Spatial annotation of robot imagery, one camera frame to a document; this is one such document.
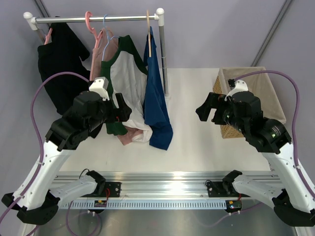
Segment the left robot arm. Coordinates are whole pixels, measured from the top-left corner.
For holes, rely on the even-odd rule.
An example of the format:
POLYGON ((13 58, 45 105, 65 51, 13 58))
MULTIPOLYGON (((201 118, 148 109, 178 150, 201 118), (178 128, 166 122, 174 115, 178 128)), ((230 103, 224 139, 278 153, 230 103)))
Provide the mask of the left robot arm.
POLYGON ((60 207, 85 195, 93 197, 105 193, 106 179, 96 171, 89 171, 80 179, 62 187, 51 188, 64 162, 79 144, 104 123, 127 121, 132 112, 123 95, 116 93, 118 106, 112 99, 102 98, 94 91, 84 91, 74 98, 73 105, 54 121, 40 142, 40 156, 22 186, 7 193, 2 203, 17 211, 25 224, 44 225, 60 207))

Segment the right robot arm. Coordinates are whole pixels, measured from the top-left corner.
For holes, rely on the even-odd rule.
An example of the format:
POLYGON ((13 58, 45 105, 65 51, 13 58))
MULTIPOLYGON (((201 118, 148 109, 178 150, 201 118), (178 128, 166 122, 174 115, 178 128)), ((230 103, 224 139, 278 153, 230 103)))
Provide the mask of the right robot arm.
POLYGON ((267 159, 283 184, 283 188, 275 188, 233 170, 222 179, 220 191, 244 194, 264 203, 289 226, 313 227, 315 202, 298 175, 302 167, 294 163, 293 141, 283 124, 264 117, 260 99, 249 91, 232 96, 211 92, 195 112, 201 121, 207 121, 212 109, 216 110, 212 122, 239 130, 267 159))

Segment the blue t shirt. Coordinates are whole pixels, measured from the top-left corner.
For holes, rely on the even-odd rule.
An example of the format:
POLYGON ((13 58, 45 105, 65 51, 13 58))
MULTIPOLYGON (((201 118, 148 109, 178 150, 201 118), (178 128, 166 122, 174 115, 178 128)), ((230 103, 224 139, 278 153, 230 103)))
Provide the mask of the blue t shirt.
POLYGON ((152 135, 149 145, 162 150, 168 150, 173 138, 173 129, 170 123, 161 76, 153 29, 151 31, 152 56, 148 56, 148 41, 146 41, 143 63, 147 68, 147 84, 143 113, 145 124, 150 126, 152 135))

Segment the wooden hanger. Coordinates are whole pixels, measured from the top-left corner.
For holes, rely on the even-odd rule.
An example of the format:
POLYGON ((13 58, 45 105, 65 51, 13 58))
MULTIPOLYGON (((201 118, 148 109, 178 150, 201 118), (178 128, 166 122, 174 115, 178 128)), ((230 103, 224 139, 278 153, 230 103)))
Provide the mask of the wooden hanger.
POLYGON ((147 18, 147 28, 148 28, 148 34, 147 34, 147 41, 148 41, 148 56, 152 56, 152 50, 151 50, 151 31, 150 31, 150 14, 149 10, 146 10, 146 18, 147 18))

